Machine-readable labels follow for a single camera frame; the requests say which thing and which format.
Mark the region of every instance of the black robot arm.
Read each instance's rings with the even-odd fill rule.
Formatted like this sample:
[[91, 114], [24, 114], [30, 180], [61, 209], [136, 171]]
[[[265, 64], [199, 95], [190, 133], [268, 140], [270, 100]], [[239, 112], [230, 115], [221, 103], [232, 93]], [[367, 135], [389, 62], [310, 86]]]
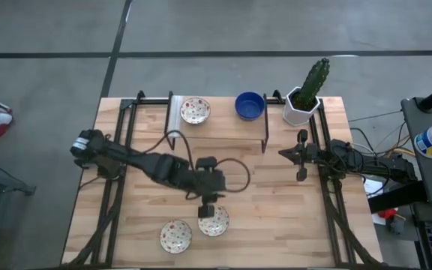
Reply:
[[218, 192], [227, 190], [223, 172], [215, 169], [218, 162], [214, 157], [198, 159], [192, 169], [188, 160], [127, 148], [110, 141], [100, 130], [83, 130], [70, 151], [77, 165], [96, 164], [97, 174], [105, 179], [117, 179], [122, 165], [127, 164], [142, 170], [153, 182], [195, 194], [193, 198], [202, 197], [199, 218], [213, 216], [214, 207], [209, 203], [216, 203], [223, 197]]
[[344, 179], [347, 173], [368, 174], [390, 178], [407, 184], [418, 181], [413, 165], [398, 157], [377, 157], [356, 151], [348, 142], [333, 139], [326, 150], [317, 148], [314, 143], [305, 144], [308, 132], [300, 130], [298, 144], [294, 148], [280, 150], [278, 153], [299, 165], [297, 180], [306, 179], [305, 163], [320, 164], [333, 179]]

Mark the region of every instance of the concrete floor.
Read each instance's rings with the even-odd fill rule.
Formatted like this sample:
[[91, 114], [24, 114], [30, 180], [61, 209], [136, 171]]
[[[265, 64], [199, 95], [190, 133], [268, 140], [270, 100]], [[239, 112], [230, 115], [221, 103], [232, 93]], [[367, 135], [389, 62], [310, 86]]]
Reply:
[[[111, 52], [125, 0], [0, 0], [0, 53]], [[432, 50], [432, 1], [134, 0], [121, 51]], [[119, 59], [110, 97], [287, 93], [320, 57]], [[349, 119], [400, 109], [432, 92], [432, 56], [331, 57], [322, 96], [344, 98]], [[107, 58], [0, 59], [0, 100], [15, 125], [0, 165], [37, 185], [13, 194], [0, 237], [0, 269], [59, 264], [81, 170], [69, 152], [90, 128]], [[357, 121], [375, 146], [401, 114]], [[364, 143], [354, 133], [355, 141]], [[395, 143], [397, 132], [377, 150]], [[384, 260], [417, 266], [412, 234], [377, 229]], [[409, 247], [401, 254], [402, 247]]]

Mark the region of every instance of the white plate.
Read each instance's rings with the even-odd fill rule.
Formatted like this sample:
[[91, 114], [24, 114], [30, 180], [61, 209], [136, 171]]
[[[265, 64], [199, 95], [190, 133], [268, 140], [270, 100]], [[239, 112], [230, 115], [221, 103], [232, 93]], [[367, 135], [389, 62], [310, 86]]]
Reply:
[[230, 216], [224, 207], [214, 205], [214, 217], [199, 218], [198, 226], [207, 236], [220, 236], [230, 226]]
[[171, 220], [161, 229], [159, 240], [161, 247], [171, 254], [180, 254], [191, 244], [193, 233], [183, 220]]
[[201, 97], [192, 97], [181, 105], [181, 118], [189, 124], [201, 124], [211, 114], [208, 101]]

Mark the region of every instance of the cactus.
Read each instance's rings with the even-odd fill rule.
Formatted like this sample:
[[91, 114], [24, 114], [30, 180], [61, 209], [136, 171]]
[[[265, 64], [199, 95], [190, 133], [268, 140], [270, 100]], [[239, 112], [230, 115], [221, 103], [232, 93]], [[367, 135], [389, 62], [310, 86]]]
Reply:
[[307, 74], [301, 91], [291, 97], [292, 107], [298, 110], [311, 111], [314, 107], [314, 98], [320, 91], [329, 74], [329, 60], [323, 58], [316, 62]]

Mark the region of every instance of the black cable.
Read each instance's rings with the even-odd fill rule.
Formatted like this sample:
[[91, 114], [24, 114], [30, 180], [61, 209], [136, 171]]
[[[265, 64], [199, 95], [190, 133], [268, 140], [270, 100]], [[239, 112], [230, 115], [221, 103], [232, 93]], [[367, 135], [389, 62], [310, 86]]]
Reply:
[[235, 158], [229, 157], [229, 158], [225, 158], [225, 159], [220, 160], [219, 162], [217, 162], [217, 163], [216, 163], [216, 167], [217, 167], [219, 164], [222, 164], [223, 162], [227, 162], [227, 161], [232, 161], [232, 162], [236, 162], [236, 163], [238, 163], [238, 164], [241, 164], [241, 166], [243, 166], [243, 168], [246, 170], [246, 173], [247, 173], [247, 181], [246, 181], [246, 184], [244, 185], [244, 187], [242, 187], [242, 188], [240, 188], [240, 189], [237, 189], [237, 190], [229, 190], [229, 189], [226, 189], [226, 191], [227, 191], [227, 192], [232, 192], [232, 193], [238, 193], [238, 192], [242, 192], [242, 191], [244, 191], [246, 188], [248, 188], [249, 184], [251, 183], [251, 172], [249, 171], [248, 166], [246, 166], [246, 164], [244, 164], [244, 163], [243, 163], [242, 161], [240, 161], [240, 160], [237, 160], [237, 159], [235, 159]]
[[401, 140], [401, 131], [403, 131], [403, 127], [404, 127], [405, 124], [406, 124], [406, 121], [401, 125], [401, 127], [399, 129], [399, 134], [397, 135], [396, 147], [398, 147], [399, 141]]
[[331, 182], [335, 183], [337, 187], [334, 188], [334, 191], [328, 190], [330, 194], [336, 194], [336, 191], [340, 191], [343, 189], [343, 183], [339, 179], [331, 179]]
[[88, 185], [88, 184], [91, 184], [92, 182], [94, 182], [94, 181], [96, 181], [96, 180], [98, 180], [98, 179], [100, 179], [100, 178], [101, 178], [100, 176], [96, 176], [95, 178], [93, 178], [93, 179], [87, 181], [86, 183], [81, 184], [81, 185], [78, 187], [78, 191], [80, 191], [84, 186], [86, 186], [86, 185]]
[[6, 174], [7, 176], [11, 177], [12, 179], [14, 179], [14, 180], [16, 180], [16, 181], [18, 181], [18, 182], [23, 183], [24, 185], [26, 185], [26, 183], [25, 183], [24, 181], [21, 181], [21, 180], [19, 180], [18, 178], [12, 176], [9, 172], [6, 172], [6, 171], [5, 171], [4, 169], [2, 169], [1, 167], [0, 167], [0, 170], [1, 170], [4, 174]]
[[[333, 148], [334, 148], [334, 147], [340, 147], [340, 148], [342, 148], [342, 149], [347, 150], [347, 147], [343, 147], [343, 146], [341, 146], [341, 145], [334, 145]], [[334, 168], [334, 166], [332, 166], [331, 164], [327, 163], [328, 166], [329, 166], [331, 169], [333, 169], [333, 170], [335, 170], [336, 172], [339, 172], [339, 173], [348, 173], [348, 174], [354, 174], [354, 175], [357, 175], [357, 176], [361, 176], [361, 177], [363, 178], [363, 184], [366, 183], [366, 176], [364, 176], [364, 175], [362, 175], [362, 174], [360, 173], [360, 172], [365, 168], [365, 163], [363, 162], [363, 160], [364, 160], [364, 158], [363, 158], [363, 154], [362, 154], [358, 149], [351, 148], [351, 150], [353, 150], [354, 152], [357, 152], [357, 153], [361, 156], [361, 163], [357, 166], [357, 167], [358, 167], [358, 171], [354, 172], [354, 171], [350, 171], [350, 170], [348, 170], [348, 168], [347, 168], [347, 166], [346, 166], [346, 163], [344, 162], [343, 158], [340, 157], [338, 154], [336, 154], [333, 148], [331, 148], [331, 152], [333, 153], [334, 156], [336, 156], [336, 158], [337, 158], [339, 161], [341, 161], [341, 163], [342, 163], [343, 166], [344, 166], [344, 171], [341, 171], [341, 170], [339, 170], [339, 169], [336, 169], [336, 168]]]
[[379, 115], [372, 115], [372, 116], [368, 116], [368, 117], [362, 117], [362, 118], [352, 119], [352, 120], [349, 120], [348, 122], [356, 122], [356, 121], [365, 120], [365, 119], [372, 119], [372, 118], [376, 118], [376, 117], [380, 117], [380, 116], [388, 116], [390, 114], [400, 113], [402, 111], [403, 110], [400, 109], [400, 110], [394, 111], [394, 112], [387, 112], [387, 113], [383, 113], [383, 114], [379, 114]]
[[363, 130], [361, 130], [361, 128], [359, 128], [359, 127], [351, 127], [350, 130], [352, 130], [352, 131], [359, 131], [359, 132], [363, 135], [364, 139], [366, 140], [366, 143], [367, 143], [367, 145], [369, 146], [369, 148], [370, 148], [373, 152], [375, 152], [374, 149], [373, 149], [373, 146], [372, 146], [371, 143], [369, 142], [369, 139], [366, 137], [365, 132], [363, 132]]
[[[184, 145], [186, 146], [187, 159], [189, 160], [190, 168], [193, 170], [194, 177], [196, 178], [196, 180], [201, 183], [201, 181], [197, 178], [197, 175], [196, 175], [196, 169], [194, 167], [193, 155], [191, 154], [191, 149], [190, 149], [190, 146], [189, 146], [189, 142], [186, 139], [186, 136], [181, 131], [179, 131], [179, 130], [170, 130], [170, 131], [166, 132], [164, 134], [164, 136], [156, 142], [155, 145], [153, 145], [151, 148], [149, 148], [149, 149], [147, 149], [145, 151], [142, 151], [141, 154], [136, 154], [136, 155], [147, 154], [148, 152], [155, 150], [172, 133], [179, 134], [179, 136], [181, 136], [181, 138], [183, 139]], [[237, 192], [244, 191], [246, 188], [248, 188], [248, 186], [249, 186], [249, 184], [251, 182], [251, 174], [250, 174], [250, 171], [249, 171], [248, 167], [242, 161], [237, 160], [235, 158], [225, 158], [223, 160], [220, 160], [218, 163], [216, 163], [216, 166], [218, 166], [219, 164], [221, 164], [223, 162], [226, 162], [226, 161], [233, 161], [233, 162], [241, 164], [244, 167], [244, 169], [246, 170], [246, 172], [247, 172], [247, 182], [246, 182], [246, 185], [243, 188], [241, 188], [239, 190], [226, 190], [226, 191], [227, 192], [232, 192], [232, 193], [237, 193]], [[186, 200], [195, 200], [195, 199], [197, 199], [197, 198], [199, 198], [201, 196], [199, 194], [195, 194], [195, 196], [189, 197], [190, 193], [191, 192], [187, 192], [186, 193], [186, 196], [185, 196]]]
[[388, 149], [388, 150], [386, 150], [386, 151], [377, 152], [376, 154], [377, 154], [377, 155], [379, 155], [379, 154], [385, 154], [385, 153], [387, 153], [387, 152], [390, 152], [391, 150], [395, 150], [395, 149], [401, 148], [401, 146], [406, 145], [406, 144], [410, 141], [410, 139], [411, 139], [411, 137], [407, 138], [407, 139], [403, 142], [402, 145], [392, 147], [392, 148], [390, 148], [390, 149]]
[[386, 135], [384, 138], [382, 138], [381, 141], [378, 142], [378, 144], [376, 145], [375, 148], [378, 148], [378, 146], [380, 146], [381, 143], [384, 142], [384, 140], [388, 139], [388, 137], [391, 136], [391, 134], [393, 134], [393, 132], [397, 131], [398, 128], [401, 128], [401, 125], [404, 125], [404, 122], [399, 124], [394, 130], [392, 130], [390, 133], [388, 133], [388, 135]]

